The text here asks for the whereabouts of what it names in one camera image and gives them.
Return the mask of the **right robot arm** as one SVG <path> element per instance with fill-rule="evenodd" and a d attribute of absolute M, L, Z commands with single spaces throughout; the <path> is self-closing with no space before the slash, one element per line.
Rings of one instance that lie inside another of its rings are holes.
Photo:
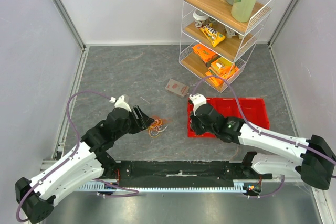
<path fill-rule="evenodd" d="M 282 175 L 299 178 L 321 190 L 330 187 L 335 168 L 335 153 L 324 138 L 283 135 L 258 127 L 244 119 L 225 117 L 212 105 L 196 105 L 191 113 L 191 128 L 203 134 L 212 133 L 227 143 L 252 146 L 269 152 L 247 154 L 240 166 L 241 174 L 248 179 L 257 174 Z"/>

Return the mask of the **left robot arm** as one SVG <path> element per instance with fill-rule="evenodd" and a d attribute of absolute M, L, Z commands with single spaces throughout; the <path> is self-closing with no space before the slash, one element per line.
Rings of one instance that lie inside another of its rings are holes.
<path fill-rule="evenodd" d="M 16 182 L 17 221 L 24 222 L 20 217 L 23 211 L 27 221 L 39 223 L 81 185 L 100 177 L 111 178 L 117 165 L 107 151 L 122 136 L 144 131 L 152 123 L 154 119 L 138 106 L 130 110 L 114 108 L 51 167 L 31 179 L 22 177 Z"/>

